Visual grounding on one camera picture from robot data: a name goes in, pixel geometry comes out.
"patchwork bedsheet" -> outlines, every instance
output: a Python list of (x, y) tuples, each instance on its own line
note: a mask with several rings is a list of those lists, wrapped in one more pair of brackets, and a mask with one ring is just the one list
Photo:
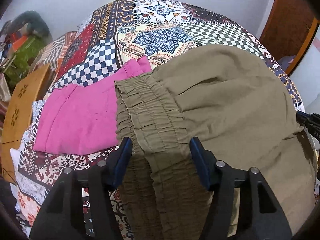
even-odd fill
[[(56, 64), (57, 67), (53, 64), (56, 77), (45, 98), (55, 88), (70, 83), (91, 85), (114, 74), (131, 58), (146, 55), (154, 68), (189, 49), (223, 44), (246, 50), (264, 60), (266, 67), (286, 86), (295, 108), (304, 110), (294, 84), (258, 39), (234, 21), (204, 8), (173, 0), (116, 0), (95, 10), (82, 22), (78, 32), (68, 37), (75, 39), (58, 42), (59, 48), (68, 46), (68, 49), (63, 52), (60, 64)], [(61, 58), (58, 54), (52, 57), (49, 53), (42, 61), (57, 62), (57, 58)], [(117, 149), (114, 146), (87, 156), (57, 156), (34, 151), (44, 103), (45, 100), (34, 102), (33, 122), (24, 134), (20, 149), (12, 153), (18, 204), (27, 227), (32, 226), (41, 204), (64, 168), (87, 169)], [(86, 189), (83, 196), (87, 234), (94, 236)], [(123, 238), (133, 239), (118, 191), (112, 193), (111, 201)]]

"patterned bedspread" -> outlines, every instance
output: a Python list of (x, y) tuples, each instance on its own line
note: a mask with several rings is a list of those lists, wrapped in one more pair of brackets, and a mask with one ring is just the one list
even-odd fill
[[(89, 15), (75, 37), (61, 65), (55, 69), (55, 82), (45, 98), (53, 89), (70, 83), (84, 87), (91, 85), (114, 74), (130, 58), (146, 55), (154, 68), (189, 49), (224, 44), (260, 57), (286, 86), (295, 108), (303, 110), (294, 84), (260, 42), (234, 21), (204, 8), (173, 0), (116, 0)], [(24, 134), (21, 152), (13, 156), (17, 163), (18, 202), (29, 226), (65, 167), (75, 170), (89, 168), (117, 148), (88, 156), (57, 156), (34, 151), (44, 103), (45, 100), (34, 103), (33, 122)], [(93, 236), (90, 203), (85, 189), (83, 196), (87, 234)], [(133, 239), (118, 191), (111, 195), (111, 200), (123, 238)]]

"folded pink clothing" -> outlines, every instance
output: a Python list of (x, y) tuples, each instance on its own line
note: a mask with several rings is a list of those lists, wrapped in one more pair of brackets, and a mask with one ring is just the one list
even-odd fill
[(117, 145), (115, 81), (151, 71), (147, 57), (130, 59), (115, 74), (90, 86), (55, 89), (39, 120), (33, 149), (86, 155)]

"pink garment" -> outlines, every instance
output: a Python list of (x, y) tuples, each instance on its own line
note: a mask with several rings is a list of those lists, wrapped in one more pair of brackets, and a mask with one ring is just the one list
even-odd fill
[(86, 155), (117, 145), (115, 80), (151, 71), (147, 57), (130, 59), (115, 74), (90, 86), (55, 89), (41, 113), (33, 149)]

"bedsheet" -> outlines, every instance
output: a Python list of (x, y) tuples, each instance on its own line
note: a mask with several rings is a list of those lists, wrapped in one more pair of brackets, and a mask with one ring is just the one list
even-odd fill
[[(113, 75), (130, 58), (146, 55), (154, 68), (189, 49), (223, 44), (244, 49), (264, 60), (266, 67), (286, 86), (296, 110), (304, 111), (294, 84), (258, 39), (236, 22), (201, 7), (174, 0), (116, 0), (90, 14), (79, 26), (75, 37), (66, 49), (60, 68), (55, 69), (57, 76), (45, 98), (55, 88), (70, 83), (88, 86)], [(29, 201), (32, 208), (24, 209), (20, 199), (18, 203), (30, 226), (38, 207), (65, 167), (89, 168), (107, 158), (117, 147), (87, 156), (56, 156), (34, 151), (44, 103), (35, 102), (33, 122), (16, 154), (19, 157), (16, 174), (21, 200), (23, 203)], [(85, 189), (83, 196), (87, 234), (94, 236)], [(111, 195), (111, 201), (124, 239), (133, 239), (118, 191)]]

